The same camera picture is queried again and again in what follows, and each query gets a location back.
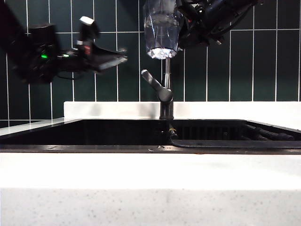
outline clear plastic bottle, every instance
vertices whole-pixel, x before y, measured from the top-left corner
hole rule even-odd
[[[173,58],[177,54],[182,15],[175,0],[146,0],[144,35],[146,51],[151,58]]]

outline white quartz countertop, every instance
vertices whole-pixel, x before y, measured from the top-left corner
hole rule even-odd
[[[298,226],[301,156],[0,153],[1,225]]]

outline sink basin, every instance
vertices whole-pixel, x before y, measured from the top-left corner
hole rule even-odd
[[[1,136],[0,144],[301,149],[301,132],[245,120],[80,120]]]

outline robotic arm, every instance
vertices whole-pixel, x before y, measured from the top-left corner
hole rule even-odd
[[[185,23],[179,37],[179,47],[209,45],[213,39],[223,43],[223,34],[235,27],[247,12],[262,0],[176,0]]]
[[[0,1],[0,47],[15,63],[15,70],[24,82],[49,83],[61,71],[96,73],[127,61],[127,57],[113,51],[98,48],[94,40],[99,30],[95,21],[83,16],[79,40],[75,48],[61,50],[55,33],[55,25],[41,24],[25,34],[22,26]]]

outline faucet handle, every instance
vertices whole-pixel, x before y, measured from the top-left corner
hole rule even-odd
[[[142,77],[156,90],[158,98],[161,102],[171,102],[174,98],[171,89],[163,87],[160,82],[158,82],[148,70],[141,71]]]

